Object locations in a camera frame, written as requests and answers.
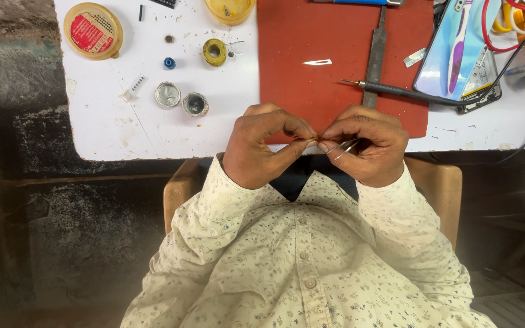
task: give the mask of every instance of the soldering iron handle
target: soldering iron handle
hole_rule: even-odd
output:
[[[396,96],[408,97],[412,99],[418,99],[420,101],[427,101],[435,104],[443,104],[446,106],[463,105],[460,101],[453,101],[451,99],[446,99],[443,97],[431,96],[430,94],[406,90],[397,86],[385,85],[369,81],[363,81],[363,83],[365,83],[365,85],[362,86],[362,88],[367,91],[389,93],[394,94]]]

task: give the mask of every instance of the shirt button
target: shirt button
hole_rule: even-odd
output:
[[[305,287],[307,287],[307,288],[315,287],[315,279],[307,279],[307,280],[305,280]]]

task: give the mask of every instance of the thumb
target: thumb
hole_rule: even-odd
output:
[[[358,165],[358,157],[352,153],[345,153],[340,158],[336,158],[345,151],[345,148],[334,149],[331,153],[328,153],[333,147],[338,146],[339,144],[331,140],[321,140],[317,148],[322,150],[327,157],[330,159],[331,163],[340,168],[344,172],[349,172],[351,168]]]
[[[283,147],[273,155],[273,161],[277,164],[278,169],[285,171],[293,162],[300,158],[305,149],[317,145],[314,139],[295,139],[290,144]]]

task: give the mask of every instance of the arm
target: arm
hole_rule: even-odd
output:
[[[281,130],[301,138],[273,153],[264,140]],[[245,227],[244,213],[255,206],[259,188],[315,145],[315,136],[309,122],[273,103],[249,107],[236,120],[226,153],[212,161],[202,191],[176,210],[121,327],[179,327],[226,246]]]
[[[357,181],[359,212],[376,233],[376,253],[439,306],[469,311],[469,274],[439,232],[439,217],[404,164],[408,133],[391,115],[350,105],[321,135],[323,151],[346,139],[363,144],[331,162]]]
[[[121,327],[179,326],[204,290],[224,248],[234,240],[257,190],[238,186],[216,155],[202,191],[180,206],[171,233],[149,262],[143,291],[129,305]]]
[[[416,190],[406,166],[394,183],[356,183],[359,212],[376,232],[376,253],[439,306],[469,311],[473,294],[467,269],[439,231],[439,217]]]

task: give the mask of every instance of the soldering iron tip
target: soldering iron tip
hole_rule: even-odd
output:
[[[341,79],[342,81],[344,82],[350,82],[350,83],[353,83],[353,84],[358,84],[356,81],[352,81],[352,80],[346,80],[346,79]]]

